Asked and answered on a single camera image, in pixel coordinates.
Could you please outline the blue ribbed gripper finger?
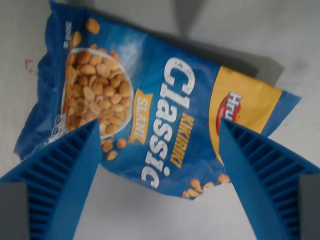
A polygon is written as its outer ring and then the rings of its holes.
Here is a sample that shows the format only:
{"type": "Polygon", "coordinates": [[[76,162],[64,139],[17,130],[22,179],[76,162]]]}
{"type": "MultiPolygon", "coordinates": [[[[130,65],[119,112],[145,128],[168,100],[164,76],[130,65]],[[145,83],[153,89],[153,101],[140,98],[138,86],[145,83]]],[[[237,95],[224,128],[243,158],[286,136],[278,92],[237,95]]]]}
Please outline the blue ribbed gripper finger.
{"type": "Polygon", "coordinates": [[[219,155],[258,240],[319,239],[319,167],[225,119],[219,155]]]}
{"type": "Polygon", "coordinates": [[[101,160],[100,142],[93,120],[1,177],[2,183],[26,184],[30,239],[73,239],[101,160]]]}

